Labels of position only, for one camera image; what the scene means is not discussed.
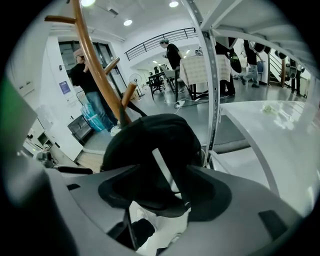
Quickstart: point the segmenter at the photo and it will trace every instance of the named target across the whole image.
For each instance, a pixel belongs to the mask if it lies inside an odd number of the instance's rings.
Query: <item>white shelf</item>
[[[319,111],[297,101],[246,101],[220,106],[251,145],[270,190],[307,215],[320,186]],[[265,112],[265,106],[272,112]]]

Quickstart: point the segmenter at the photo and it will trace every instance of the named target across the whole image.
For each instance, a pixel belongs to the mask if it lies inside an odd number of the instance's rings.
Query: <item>metal railing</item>
[[[270,65],[274,67],[274,69],[279,73],[279,75],[281,74],[282,64],[277,58],[275,58],[271,54],[270,54]]]
[[[159,42],[162,39],[169,39],[170,42],[182,40],[182,39],[189,39],[189,38],[196,38],[198,37],[196,30],[194,27],[188,27],[183,29],[174,30],[168,33],[164,33],[155,37],[150,38],[147,41],[144,41],[137,46],[131,48],[130,50],[125,52],[128,60],[131,61],[135,57],[146,53],[156,47],[161,47]]]

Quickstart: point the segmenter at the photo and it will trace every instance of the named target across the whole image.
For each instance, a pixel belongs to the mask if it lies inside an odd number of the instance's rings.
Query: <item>wooden coat rack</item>
[[[82,48],[85,61],[88,64],[93,79],[96,85],[98,86],[106,103],[109,105],[110,109],[114,113],[115,117],[118,120],[120,120],[120,108],[126,108],[137,85],[130,83],[124,93],[122,101],[118,99],[113,88],[108,82],[106,75],[108,75],[109,72],[117,65],[117,63],[120,61],[120,58],[115,58],[108,64],[108,66],[105,69],[103,69],[103,67],[99,63],[99,60],[94,50],[94,46],[89,37],[87,25],[82,12],[81,0],[71,0],[71,4],[73,6],[75,18],[48,15],[47,17],[45,17],[44,21],[60,22],[75,25],[76,33],[79,37],[80,47]],[[128,123],[131,123],[131,120],[126,113],[125,119]]]

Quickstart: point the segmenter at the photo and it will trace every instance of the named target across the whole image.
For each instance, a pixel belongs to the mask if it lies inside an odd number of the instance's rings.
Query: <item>man in black shirt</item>
[[[160,42],[162,48],[166,48],[166,55],[163,57],[169,60],[171,68],[175,71],[175,79],[181,83],[179,74],[180,74],[180,60],[183,58],[182,53],[179,51],[173,43],[169,43],[169,39],[162,39]],[[180,86],[178,94],[183,93],[186,89],[184,86]]]
[[[244,51],[246,54],[246,60],[250,65],[248,73],[243,76],[240,76],[242,84],[245,86],[246,81],[253,79],[252,87],[258,88],[260,87],[258,84],[258,66],[257,66],[257,56],[263,62],[260,55],[252,49],[252,45],[248,40],[244,40],[243,42]]]
[[[93,111],[98,115],[104,127],[111,136],[115,136],[120,129],[117,126],[118,120],[115,118],[112,110],[106,103],[99,88],[89,71],[85,62],[82,50],[74,52],[77,64],[71,69],[71,81],[74,86],[80,86],[88,102],[91,104]]]

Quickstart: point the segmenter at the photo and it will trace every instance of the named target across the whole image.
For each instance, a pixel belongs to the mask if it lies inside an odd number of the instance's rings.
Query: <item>blue jeans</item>
[[[104,97],[99,91],[92,91],[85,94],[88,102],[91,104],[93,111],[100,118],[103,126],[108,130],[117,125],[118,120],[115,118],[114,113],[106,103]]]
[[[254,85],[257,85],[258,84],[258,66],[257,65],[251,65],[249,64],[250,67],[249,67],[249,71],[246,75],[243,76],[243,78],[245,80],[250,80],[252,79],[253,80],[253,84]]]

